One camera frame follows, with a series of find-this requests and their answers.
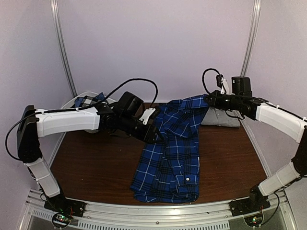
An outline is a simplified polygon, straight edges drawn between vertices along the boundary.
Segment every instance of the robotic arm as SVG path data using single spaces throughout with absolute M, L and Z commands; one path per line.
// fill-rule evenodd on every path
M 259 211 L 261 206 L 270 207 L 267 201 L 268 195 L 307 175 L 307 120 L 306 117 L 299 117 L 267 100 L 252 97 L 250 80 L 247 77 L 232 78 L 234 94 L 231 95 L 223 91 L 228 86 L 224 86 L 227 85 L 227 82 L 222 75 L 218 75 L 217 80 L 221 82 L 222 90 L 214 91 L 205 98 L 210 106 L 225 111 L 237 110 L 242 116 L 266 123 L 299 143 L 296 155 L 287 165 L 251 188 L 249 198 L 230 203 L 233 216 L 244 215 Z
M 88 108 L 68 110 L 36 110 L 26 107 L 23 121 L 17 131 L 18 157 L 28 167 L 46 196 L 45 208 L 63 214 L 82 216 L 84 202 L 66 199 L 43 158 L 38 139 L 55 133 L 75 130 L 119 129 L 146 143 L 163 139 L 157 127 L 149 124 L 159 114 L 158 108 L 149 108 L 139 118 L 136 113 L 143 101 L 125 92 L 115 104 L 96 103 Z

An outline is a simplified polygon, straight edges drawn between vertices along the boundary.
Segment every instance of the folded shirt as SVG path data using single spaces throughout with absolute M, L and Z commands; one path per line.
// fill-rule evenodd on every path
M 198 127 L 209 108 L 204 96 L 159 105 L 153 124 L 164 141 L 145 144 L 131 185 L 135 199 L 185 203 L 199 197 Z

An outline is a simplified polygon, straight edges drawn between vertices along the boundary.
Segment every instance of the brown table surface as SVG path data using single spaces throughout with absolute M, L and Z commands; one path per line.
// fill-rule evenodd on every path
M 244 128 L 201 126 L 200 197 L 206 203 L 245 197 L 266 178 Z M 144 143 L 105 131 L 67 133 L 51 170 L 66 197 L 121 205 L 144 205 L 130 184 Z

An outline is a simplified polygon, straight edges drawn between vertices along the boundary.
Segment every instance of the blue shirt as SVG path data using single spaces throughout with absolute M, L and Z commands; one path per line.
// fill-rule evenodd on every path
M 185 203 L 199 197 L 198 127 L 209 108 L 204 96 L 159 105 L 154 125 L 164 141 L 145 144 L 131 185 L 135 199 Z

